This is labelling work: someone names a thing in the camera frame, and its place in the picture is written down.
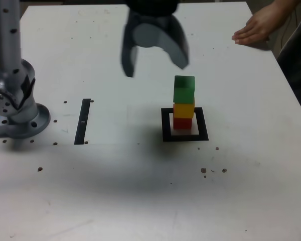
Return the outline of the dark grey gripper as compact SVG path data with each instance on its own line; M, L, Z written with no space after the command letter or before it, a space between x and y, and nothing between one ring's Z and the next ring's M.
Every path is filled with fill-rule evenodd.
M127 77L133 77L137 45L164 50L180 69L189 64L189 46L180 22L173 15L145 16L129 10L123 32L121 65Z

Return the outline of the person's hand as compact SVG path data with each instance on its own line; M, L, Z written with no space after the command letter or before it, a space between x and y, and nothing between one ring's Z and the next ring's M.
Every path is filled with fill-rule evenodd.
M268 36L285 22L286 13L274 1L252 15L246 26L234 33L232 40L238 45L252 45L265 41Z

